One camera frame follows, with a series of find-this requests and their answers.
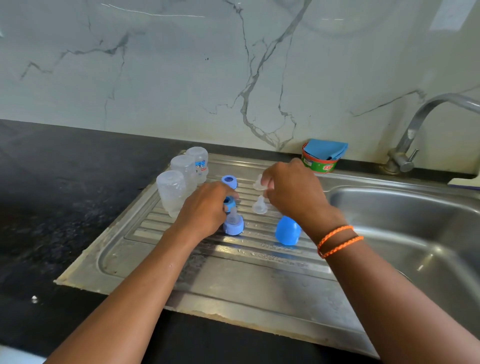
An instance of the granite countertop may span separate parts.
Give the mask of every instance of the granite countertop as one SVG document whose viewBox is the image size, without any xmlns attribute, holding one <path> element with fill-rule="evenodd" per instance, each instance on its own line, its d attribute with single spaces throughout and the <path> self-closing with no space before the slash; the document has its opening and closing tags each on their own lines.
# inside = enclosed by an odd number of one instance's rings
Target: granite countertop
<svg viewBox="0 0 480 364">
<path fill-rule="evenodd" d="M 247 158 L 288 161 L 293 156 L 0 121 L 0 344 L 48 356 L 104 300 L 104 295 L 57 286 L 53 280 L 171 158 L 193 145 L 204 146 L 211 153 Z M 372 163 L 340 162 L 340 169 L 376 169 Z M 415 173 L 438 181 L 454 175 Z M 164 310 L 144 363 L 336 363 L 345 359 L 377 362 Z"/>
</svg>

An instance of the bracelet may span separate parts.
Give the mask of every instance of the bracelet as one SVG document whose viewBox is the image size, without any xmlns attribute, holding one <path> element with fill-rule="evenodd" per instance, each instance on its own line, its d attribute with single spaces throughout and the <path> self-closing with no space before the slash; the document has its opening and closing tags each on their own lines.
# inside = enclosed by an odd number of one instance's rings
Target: bracelet
<svg viewBox="0 0 480 364">
<path fill-rule="evenodd" d="M 328 239 L 330 239 L 336 233 L 338 233 L 340 231 L 343 231 L 343 230 L 346 230 L 346 229 L 352 229 L 353 230 L 353 226 L 351 226 L 351 225 L 340 226 L 338 229 L 335 229 L 335 230 L 329 232 L 328 234 L 326 234 L 324 236 L 324 238 L 321 239 L 320 242 L 317 245 L 318 254 L 320 255 L 320 247 L 323 245 L 324 242 L 326 242 Z"/>
<path fill-rule="evenodd" d="M 336 253 L 338 252 L 339 250 L 353 244 L 353 243 L 356 243 L 357 241 L 359 240 L 363 240 L 363 236 L 357 236 L 353 239 L 350 239 L 349 241 L 347 241 L 346 243 L 343 243 L 343 244 L 340 244 L 339 246 L 337 246 L 336 248 L 333 248 L 332 250 L 330 250 L 328 253 L 325 253 L 325 254 L 322 254 L 320 253 L 320 251 L 318 252 L 318 255 L 320 256 L 320 258 L 322 259 L 325 259 L 327 258 L 329 255 L 332 255 L 333 253 Z"/>
</svg>

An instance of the stainless steel sink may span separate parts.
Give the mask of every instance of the stainless steel sink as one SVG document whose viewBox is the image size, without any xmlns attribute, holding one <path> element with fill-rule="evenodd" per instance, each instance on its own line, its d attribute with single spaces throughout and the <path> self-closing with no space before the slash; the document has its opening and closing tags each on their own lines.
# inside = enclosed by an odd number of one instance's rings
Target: stainless steel sink
<svg viewBox="0 0 480 364">
<path fill-rule="evenodd" d="M 273 162 L 209 156 L 209 180 L 239 181 L 239 236 L 218 231 L 188 259 L 167 309 L 377 356 L 330 267 L 302 234 L 274 236 L 280 213 L 251 207 L 252 188 Z M 441 184 L 335 171 L 319 177 L 330 203 L 357 232 L 480 338 L 480 194 Z M 172 219 L 149 186 L 56 280 L 108 294 L 154 248 Z"/>
</svg>

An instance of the faucet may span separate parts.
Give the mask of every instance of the faucet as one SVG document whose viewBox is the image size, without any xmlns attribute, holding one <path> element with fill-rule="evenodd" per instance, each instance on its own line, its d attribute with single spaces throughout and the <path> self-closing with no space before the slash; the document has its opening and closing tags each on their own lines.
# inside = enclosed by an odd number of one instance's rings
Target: faucet
<svg viewBox="0 0 480 364">
<path fill-rule="evenodd" d="M 431 98 L 425 102 L 415 113 L 412 121 L 408 125 L 407 130 L 405 130 L 402 138 L 398 142 L 398 145 L 388 151 L 388 156 L 390 158 L 383 166 L 383 169 L 387 173 L 399 174 L 400 172 L 409 172 L 413 169 L 415 166 L 413 164 L 413 159 L 419 150 L 415 149 L 410 157 L 407 157 L 406 153 L 428 114 L 430 114 L 434 108 L 440 104 L 443 104 L 444 102 L 451 102 L 452 104 L 460 106 L 461 108 L 480 114 L 480 101 L 474 100 L 467 96 L 449 93 L 441 94 Z"/>
</svg>

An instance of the marble backsplash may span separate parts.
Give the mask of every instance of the marble backsplash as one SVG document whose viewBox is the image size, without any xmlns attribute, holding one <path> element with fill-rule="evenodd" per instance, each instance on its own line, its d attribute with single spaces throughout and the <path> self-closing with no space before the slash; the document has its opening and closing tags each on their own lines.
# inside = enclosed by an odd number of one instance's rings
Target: marble backsplash
<svg viewBox="0 0 480 364">
<path fill-rule="evenodd" d="M 0 119 L 385 162 L 428 98 L 480 99 L 479 32 L 476 0 L 6 0 Z M 479 140 L 441 105 L 416 165 L 478 172 Z"/>
</svg>

